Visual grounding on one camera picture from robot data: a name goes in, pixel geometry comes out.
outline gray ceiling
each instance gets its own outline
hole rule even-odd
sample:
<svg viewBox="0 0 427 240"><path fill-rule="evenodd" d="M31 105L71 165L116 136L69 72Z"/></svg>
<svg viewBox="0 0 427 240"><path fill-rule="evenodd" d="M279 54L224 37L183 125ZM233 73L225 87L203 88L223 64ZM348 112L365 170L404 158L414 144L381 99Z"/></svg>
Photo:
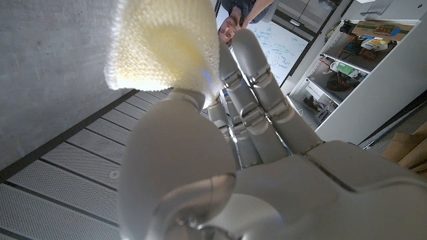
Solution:
<svg viewBox="0 0 427 240"><path fill-rule="evenodd" d="M103 76L114 7L0 1L0 169L125 93Z"/></svg>

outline writing on whiteboard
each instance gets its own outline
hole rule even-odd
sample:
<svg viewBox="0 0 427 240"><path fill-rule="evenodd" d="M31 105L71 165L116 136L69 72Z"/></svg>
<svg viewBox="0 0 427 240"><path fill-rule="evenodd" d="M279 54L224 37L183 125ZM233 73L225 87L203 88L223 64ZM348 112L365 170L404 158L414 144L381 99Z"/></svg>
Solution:
<svg viewBox="0 0 427 240"><path fill-rule="evenodd" d="M276 81L282 83L308 42L272 22L249 24L248 29L260 42Z"/></svg>

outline person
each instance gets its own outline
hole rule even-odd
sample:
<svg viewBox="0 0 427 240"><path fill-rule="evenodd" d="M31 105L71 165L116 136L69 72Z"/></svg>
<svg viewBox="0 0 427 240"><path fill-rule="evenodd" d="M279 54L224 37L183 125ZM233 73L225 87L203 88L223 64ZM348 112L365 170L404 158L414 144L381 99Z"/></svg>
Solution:
<svg viewBox="0 0 427 240"><path fill-rule="evenodd" d="M222 0L228 11L227 17L218 29L220 39L231 47L234 33L245 29L250 23L259 22L268 12L274 0Z"/></svg>

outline white robotic hand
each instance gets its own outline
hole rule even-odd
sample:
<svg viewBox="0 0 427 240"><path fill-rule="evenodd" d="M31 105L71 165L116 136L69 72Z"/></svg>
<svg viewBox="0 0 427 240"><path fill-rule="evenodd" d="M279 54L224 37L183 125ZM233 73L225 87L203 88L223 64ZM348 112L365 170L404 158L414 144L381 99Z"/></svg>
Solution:
<svg viewBox="0 0 427 240"><path fill-rule="evenodd" d="M232 126L221 103L209 108L213 124L198 114L202 94L174 89L132 131L119 186L126 239L427 236L423 179L357 146L323 143L283 96L255 36L238 31L233 46L249 85L222 45Z"/></svg>

